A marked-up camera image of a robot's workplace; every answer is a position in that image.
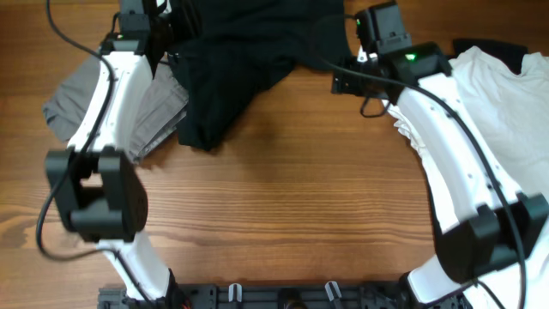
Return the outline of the black shorts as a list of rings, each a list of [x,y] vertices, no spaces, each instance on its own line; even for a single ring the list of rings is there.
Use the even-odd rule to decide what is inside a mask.
[[[209,151],[252,102],[298,64],[326,70],[311,53],[336,63],[351,54],[342,0],[202,0],[201,33],[174,45],[172,73],[188,92],[177,125],[184,146]]]

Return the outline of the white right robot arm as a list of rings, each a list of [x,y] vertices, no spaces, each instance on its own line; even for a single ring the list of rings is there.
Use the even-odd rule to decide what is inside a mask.
[[[334,67],[334,92],[379,98],[419,153],[435,253],[406,273],[400,308],[545,308],[548,202],[528,195],[489,148],[437,44],[414,45],[395,2],[355,14],[359,54]]]

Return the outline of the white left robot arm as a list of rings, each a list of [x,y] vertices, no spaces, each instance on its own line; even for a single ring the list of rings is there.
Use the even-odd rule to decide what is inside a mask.
[[[172,42],[168,1],[122,1],[112,28],[96,50],[100,72],[85,117],[62,151],[45,158],[51,191],[39,213],[35,239],[46,258],[68,262],[103,253],[125,284],[129,308],[188,308],[172,271],[151,245],[145,225],[148,196],[128,150],[137,111]],[[47,251],[43,226],[55,204],[64,228],[89,251]]]

